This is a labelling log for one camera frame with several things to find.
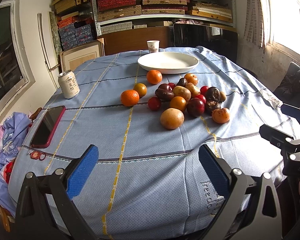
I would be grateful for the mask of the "spotted orange persimmon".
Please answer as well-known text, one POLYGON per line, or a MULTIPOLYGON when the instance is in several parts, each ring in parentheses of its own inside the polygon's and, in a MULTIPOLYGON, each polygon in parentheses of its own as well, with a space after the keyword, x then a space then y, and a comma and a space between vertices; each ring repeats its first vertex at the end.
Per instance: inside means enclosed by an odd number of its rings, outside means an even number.
POLYGON ((230 120, 230 111, 228 108, 215 109, 212 111, 212 119, 218 124, 224 124, 230 120))

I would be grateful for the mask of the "dark red plum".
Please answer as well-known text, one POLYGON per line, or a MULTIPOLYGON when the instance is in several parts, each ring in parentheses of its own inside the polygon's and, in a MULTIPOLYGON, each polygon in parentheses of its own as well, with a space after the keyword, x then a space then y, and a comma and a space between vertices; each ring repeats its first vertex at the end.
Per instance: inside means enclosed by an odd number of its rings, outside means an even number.
POLYGON ((199 98, 192 98, 187 103, 186 109, 192 117, 199 117, 205 112, 205 105, 199 98))

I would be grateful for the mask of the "large tan round fruit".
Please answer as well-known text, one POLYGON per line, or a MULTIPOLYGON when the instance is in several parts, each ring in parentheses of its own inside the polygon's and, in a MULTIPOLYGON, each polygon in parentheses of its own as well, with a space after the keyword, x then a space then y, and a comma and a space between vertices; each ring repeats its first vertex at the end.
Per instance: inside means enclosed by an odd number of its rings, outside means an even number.
POLYGON ((168 108, 160 117, 160 123, 166 129, 176 129, 184 122, 184 114, 181 110, 176 108, 168 108))

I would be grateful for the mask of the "small brown fruit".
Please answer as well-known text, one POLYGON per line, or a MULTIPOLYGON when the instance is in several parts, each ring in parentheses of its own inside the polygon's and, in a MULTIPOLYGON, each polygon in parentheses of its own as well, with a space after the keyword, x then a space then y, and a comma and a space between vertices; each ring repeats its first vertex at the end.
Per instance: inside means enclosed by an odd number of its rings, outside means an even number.
POLYGON ((220 91, 220 99, 219 102, 224 102, 226 100, 226 94, 222 91, 220 91))

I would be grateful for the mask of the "wrinkled dark passion fruit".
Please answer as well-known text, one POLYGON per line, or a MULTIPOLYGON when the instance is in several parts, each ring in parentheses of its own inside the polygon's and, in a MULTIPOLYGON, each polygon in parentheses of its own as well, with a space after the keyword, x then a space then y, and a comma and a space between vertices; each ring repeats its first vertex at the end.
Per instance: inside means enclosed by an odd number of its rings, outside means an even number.
POLYGON ((217 87, 210 87, 205 93, 205 98, 207 101, 220 102, 221 94, 219 89, 217 87))

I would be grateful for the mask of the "tan onion-like fruit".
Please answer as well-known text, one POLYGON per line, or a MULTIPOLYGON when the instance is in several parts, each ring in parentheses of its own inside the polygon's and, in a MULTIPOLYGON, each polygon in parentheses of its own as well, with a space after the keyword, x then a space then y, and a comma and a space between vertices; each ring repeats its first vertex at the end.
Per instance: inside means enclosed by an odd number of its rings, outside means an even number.
POLYGON ((200 94, 200 89, 193 83, 187 83, 185 87, 191 92, 191 98, 195 98, 200 94))

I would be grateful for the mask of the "yellow-brown passion fruit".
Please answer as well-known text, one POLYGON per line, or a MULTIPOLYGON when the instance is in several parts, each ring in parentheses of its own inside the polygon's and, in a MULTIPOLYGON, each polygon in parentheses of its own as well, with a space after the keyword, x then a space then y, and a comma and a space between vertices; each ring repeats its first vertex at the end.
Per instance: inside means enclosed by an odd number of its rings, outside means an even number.
POLYGON ((174 96, 180 96, 188 102, 191 99, 191 92, 183 86, 175 86, 173 89, 174 96))

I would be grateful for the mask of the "bright orange mandarin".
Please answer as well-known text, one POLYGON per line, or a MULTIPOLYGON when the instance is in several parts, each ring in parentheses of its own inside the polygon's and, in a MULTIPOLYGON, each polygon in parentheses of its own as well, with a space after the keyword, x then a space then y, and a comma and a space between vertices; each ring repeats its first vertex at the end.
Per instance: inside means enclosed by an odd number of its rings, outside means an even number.
POLYGON ((126 107, 132 107, 136 105, 139 99, 140 97, 138 92, 133 89, 123 91, 120 96, 121 103, 126 107))

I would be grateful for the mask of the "red cherry tomato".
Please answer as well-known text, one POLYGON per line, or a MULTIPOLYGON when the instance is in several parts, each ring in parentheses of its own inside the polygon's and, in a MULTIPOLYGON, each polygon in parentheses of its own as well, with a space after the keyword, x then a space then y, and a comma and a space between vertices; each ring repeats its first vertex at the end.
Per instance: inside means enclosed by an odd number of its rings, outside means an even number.
POLYGON ((148 100, 148 107, 151 111, 158 111, 161 108, 161 100, 154 96, 148 100))

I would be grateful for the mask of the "dark purple passion fruit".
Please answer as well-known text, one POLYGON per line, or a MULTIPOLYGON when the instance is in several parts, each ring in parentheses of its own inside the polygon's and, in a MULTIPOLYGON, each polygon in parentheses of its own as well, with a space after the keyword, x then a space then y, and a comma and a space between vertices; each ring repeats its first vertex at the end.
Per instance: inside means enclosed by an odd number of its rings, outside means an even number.
POLYGON ((162 88, 158 88, 155 91, 155 95, 164 101, 171 101, 174 98, 174 93, 171 90, 166 90, 162 88))

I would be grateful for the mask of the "greenish orange mandarin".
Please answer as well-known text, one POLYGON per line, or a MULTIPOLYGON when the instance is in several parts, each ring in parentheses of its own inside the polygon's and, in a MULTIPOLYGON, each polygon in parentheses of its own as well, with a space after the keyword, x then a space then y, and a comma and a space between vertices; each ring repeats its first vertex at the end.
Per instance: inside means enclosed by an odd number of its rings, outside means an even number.
POLYGON ((147 86, 143 83, 137 83, 133 89, 137 91, 139 98, 142 98, 147 94, 147 86))

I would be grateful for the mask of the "light blue checked tablecloth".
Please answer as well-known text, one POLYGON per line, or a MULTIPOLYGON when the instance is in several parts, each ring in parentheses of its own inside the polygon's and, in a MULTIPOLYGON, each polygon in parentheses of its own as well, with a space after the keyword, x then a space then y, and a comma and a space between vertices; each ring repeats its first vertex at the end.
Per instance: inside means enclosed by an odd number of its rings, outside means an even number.
POLYGON ((30 128, 8 185, 12 200, 18 200, 27 172, 51 174, 92 144, 98 147, 99 160, 73 201, 102 239, 167 239, 207 227, 224 199, 199 162, 202 144, 245 174, 269 172, 274 183, 281 183, 280 150, 260 137, 259 128, 268 124, 300 138, 299 123, 271 107, 271 91, 225 57, 203 47, 180 52, 198 59, 193 72, 200 86, 226 94, 227 123, 217 124, 207 114, 186 115, 179 128, 163 128, 161 111, 147 105, 156 90, 153 85, 137 105, 123 106, 121 93, 147 82, 137 63, 144 50, 87 61, 75 70, 79 94, 67 100, 58 90, 45 104, 64 106, 65 112, 44 160, 29 154, 40 120, 30 128))

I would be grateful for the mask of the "white oval plate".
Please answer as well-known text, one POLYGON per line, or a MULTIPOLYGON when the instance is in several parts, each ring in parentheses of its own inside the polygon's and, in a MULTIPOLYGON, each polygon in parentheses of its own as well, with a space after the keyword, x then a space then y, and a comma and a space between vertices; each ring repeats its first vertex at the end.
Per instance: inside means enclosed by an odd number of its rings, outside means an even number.
POLYGON ((137 61, 144 70, 158 70, 162 74, 187 73, 199 64, 197 58, 179 52, 157 52, 143 55, 137 61))

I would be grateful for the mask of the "stack of blue patterned boxes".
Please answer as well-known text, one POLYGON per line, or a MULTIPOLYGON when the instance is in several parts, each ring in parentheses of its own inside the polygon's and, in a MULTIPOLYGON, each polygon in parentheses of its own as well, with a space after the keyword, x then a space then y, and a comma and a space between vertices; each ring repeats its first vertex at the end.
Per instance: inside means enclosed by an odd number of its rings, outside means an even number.
POLYGON ((64 51, 86 44, 95 39, 95 34, 91 24, 78 27, 76 23, 71 23, 59 28, 58 33, 61 39, 61 46, 64 51))

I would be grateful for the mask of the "brown wooden board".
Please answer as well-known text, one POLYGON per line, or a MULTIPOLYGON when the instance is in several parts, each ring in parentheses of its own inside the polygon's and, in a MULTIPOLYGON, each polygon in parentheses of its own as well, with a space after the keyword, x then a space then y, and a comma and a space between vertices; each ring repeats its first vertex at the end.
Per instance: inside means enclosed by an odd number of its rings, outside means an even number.
POLYGON ((105 55, 113 55, 125 51, 146 50, 147 41, 160 41, 160 48, 173 47, 173 34, 169 27, 150 27, 130 29, 104 34, 105 55))

